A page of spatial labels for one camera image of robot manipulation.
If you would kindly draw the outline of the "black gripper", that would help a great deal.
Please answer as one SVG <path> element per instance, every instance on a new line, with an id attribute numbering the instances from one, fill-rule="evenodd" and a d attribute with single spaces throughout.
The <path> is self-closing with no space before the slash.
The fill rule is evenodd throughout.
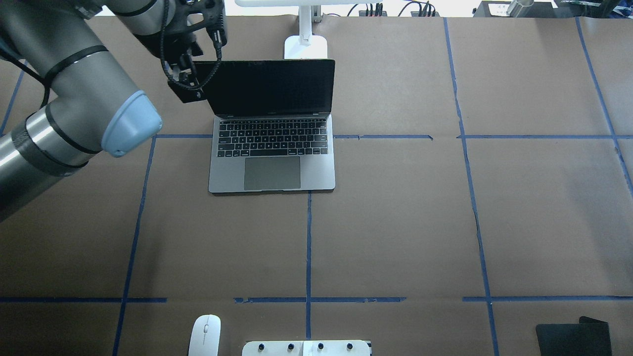
<path id="1" fill-rule="evenodd" d="M 194 58 L 203 50 L 197 43 L 197 30 L 206 30 L 216 54 L 216 62 L 204 77 L 199 77 Z M 224 0 L 165 0 L 160 23 L 161 68 L 168 85 L 183 103 L 204 100 L 203 87 L 214 76 L 227 44 Z"/>

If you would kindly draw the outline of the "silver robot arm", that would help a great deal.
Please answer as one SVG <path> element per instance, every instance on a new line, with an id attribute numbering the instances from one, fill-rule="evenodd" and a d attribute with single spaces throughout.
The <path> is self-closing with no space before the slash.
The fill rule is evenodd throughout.
<path id="1" fill-rule="evenodd" d="M 107 7 L 153 56 L 172 88 L 197 94 L 194 32 L 217 62 L 226 45 L 223 0 L 3 0 L 1 58 L 43 85 L 38 111 L 1 138 L 1 220 L 85 167 L 99 152 L 126 155 L 163 122 L 88 26 Z"/>

